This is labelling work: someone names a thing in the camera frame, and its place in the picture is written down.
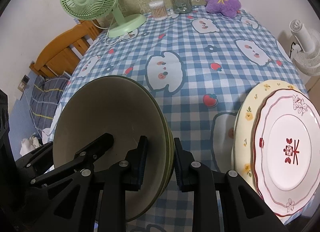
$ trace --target flower print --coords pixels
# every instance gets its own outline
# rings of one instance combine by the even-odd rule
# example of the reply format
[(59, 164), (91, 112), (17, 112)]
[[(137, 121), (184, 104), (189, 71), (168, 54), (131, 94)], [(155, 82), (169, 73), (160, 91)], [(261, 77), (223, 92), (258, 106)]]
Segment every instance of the flower print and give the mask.
[(288, 202), (287, 202), (287, 212), (289, 212), (290, 210), (293, 210), (294, 209), (294, 204), (295, 202), (292, 200), (292, 199), (288, 199)]
[(212, 45), (208, 45), (206, 48), (204, 48), (205, 52), (214, 53), (218, 51), (218, 48)]
[(300, 99), (298, 98), (298, 95), (297, 96), (293, 95), (292, 98), (293, 98), (293, 110), (296, 110)]
[(245, 164), (245, 165), (244, 165), (244, 173), (247, 174), (247, 175), (249, 175), (249, 177), (252, 176), (250, 164)]
[(293, 110), (298, 109), (298, 114), (301, 114), (303, 116), (304, 113), (308, 111), (308, 105), (304, 103), (303, 99), (298, 98), (298, 95), (292, 96), (293, 98)]
[(107, 67), (106, 67), (106, 72), (111, 72), (112, 70), (113, 70), (113, 66), (112, 65), (108, 65)]
[(248, 120), (248, 121), (250, 121), (250, 120), (253, 119), (253, 114), (252, 114), (252, 112), (251, 112), (251, 108), (250, 108), (250, 107), (247, 109), (247, 112), (245, 113), (245, 118), (246, 118), (246, 120)]
[(264, 86), (264, 90), (267, 91), (270, 89), (270, 86), (268, 84), (263, 85)]
[(301, 114), (303, 116), (304, 113), (306, 113), (308, 111), (307, 109), (308, 105), (306, 103), (304, 103), (304, 100), (300, 100), (300, 102), (298, 103), (298, 114)]
[(292, 156), (292, 152), (293, 152), (293, 147), (287, 145), (287, 146), (286, 146), (286, 149), (285, 149), (285, 154), (286, 154), (287, 156)]

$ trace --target white cloth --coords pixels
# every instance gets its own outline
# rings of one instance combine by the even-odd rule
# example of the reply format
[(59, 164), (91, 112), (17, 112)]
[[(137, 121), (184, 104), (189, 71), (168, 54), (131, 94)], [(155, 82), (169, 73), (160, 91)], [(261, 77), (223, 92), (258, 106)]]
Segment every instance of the white cloth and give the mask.
[(39, 140), (33, 134), (29, 139), (24, 138), (21, 141), (20, 155), (24, 156), (38, 147), (40, 147)]

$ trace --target screw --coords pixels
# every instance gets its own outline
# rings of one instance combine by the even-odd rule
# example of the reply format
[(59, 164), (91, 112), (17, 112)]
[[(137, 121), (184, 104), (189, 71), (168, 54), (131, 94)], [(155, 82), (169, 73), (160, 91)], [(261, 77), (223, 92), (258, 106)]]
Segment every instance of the screw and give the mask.
[(122, 161), (119, 162), (119, 165), (120, 165), (121, 167), (126, 167), (126, 166), (128, 166), (128, 164), (129, 164), (129, 162), (126, 161), (126, 160), (122, 160)]
[(195, 161), (191, 163), (191, 166), (194, 168), (199, 168), (201, 166), (201, 163)]
[(82, 176), (89, 176), (91, 174), (91, 171), (88, 170), (88, 169), (84, 169), (82, 172), (81, 172), (81, 175)]
[(237, 177), (238, 176), (238, 173), (234, 170), (231, 170), (228, 172), (228, 174), (231, 176), (231, 177)]

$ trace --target plate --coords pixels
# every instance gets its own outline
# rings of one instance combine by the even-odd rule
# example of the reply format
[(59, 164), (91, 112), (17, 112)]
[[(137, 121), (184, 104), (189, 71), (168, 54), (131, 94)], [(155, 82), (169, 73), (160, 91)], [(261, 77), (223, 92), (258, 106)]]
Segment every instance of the plate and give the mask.
[[(236, 119), (235, 119), (235, 123), (233, 125), (233, 135), (234, 137), (236, 136), (236, 127), (237, 127), (237, 123), (238, 123), (238, 118), (239, 118), (239, 112), (241, 111), (241, 107), (236, 115)], [(231, 169), (232, 170), (236, 170), (235, 167), (235, 139), (233, 139), (233, 146), (231, 149)]]
[(167, 184), (173, 165), (170, 130), (154, 98), (137, 82), (122, 76), (95, 79), (78, 90), (63, 109), (54, 136), (53, 162), (59, 167), (75, 152), (110, 133), (114, 145), (94, 163), (95, 172), (123, 160), (141, 135), (149, 148), (138, 192), (126, 191), (126, 220), (145, 213)]
[(255, 86), (245, 98), (239, 112), (234, 132), (234, 162), (235, 170), (256, 191), (254, 175), (252, 174), (252, 130), (254, 130), (257, 112), (265, 98), (276, 90), (295, 86), (281, 80), (267, 80)]
[(256, 188), (278, 216), (302, 209), (320, 182), (320, 116), (300, 92), (282, 89), (261, 108), (253, 140)]

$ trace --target wooden bed frame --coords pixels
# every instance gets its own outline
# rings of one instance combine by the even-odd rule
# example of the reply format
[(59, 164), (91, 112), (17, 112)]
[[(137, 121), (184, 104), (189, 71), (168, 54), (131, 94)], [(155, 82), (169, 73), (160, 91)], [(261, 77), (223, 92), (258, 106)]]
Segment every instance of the wooden bed frame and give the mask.
[(73, 29), (70, 29), (53, 39), (40, 53), (36, 62), (30, 64), (30, 69), (37, 75), (51, 78), (62, 75), (64, 71), (72, 75), (80, 62), (79, 57), (69, 47), (73, 45), (80, 54), (84, 55), (89, 48), (88, 35), (92, 40), (102, 32), (91, 21), (80, 21)]

